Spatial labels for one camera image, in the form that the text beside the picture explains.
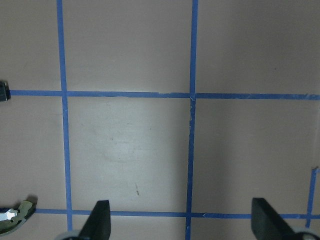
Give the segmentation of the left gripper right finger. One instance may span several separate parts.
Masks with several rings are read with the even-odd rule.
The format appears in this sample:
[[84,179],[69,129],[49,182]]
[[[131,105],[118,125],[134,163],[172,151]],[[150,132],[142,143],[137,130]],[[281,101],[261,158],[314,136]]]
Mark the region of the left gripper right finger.
[[257,240],[299,240],[300,234],[264,198],[251,202],[251,230]]

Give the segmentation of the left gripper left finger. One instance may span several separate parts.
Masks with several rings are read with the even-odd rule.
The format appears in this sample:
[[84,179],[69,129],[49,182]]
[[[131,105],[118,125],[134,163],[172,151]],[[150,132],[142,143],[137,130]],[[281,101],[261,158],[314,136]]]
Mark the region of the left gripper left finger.
[[109,200],[96,202],[91,214],[79,233],[80,240],[108,240],[111,235]]

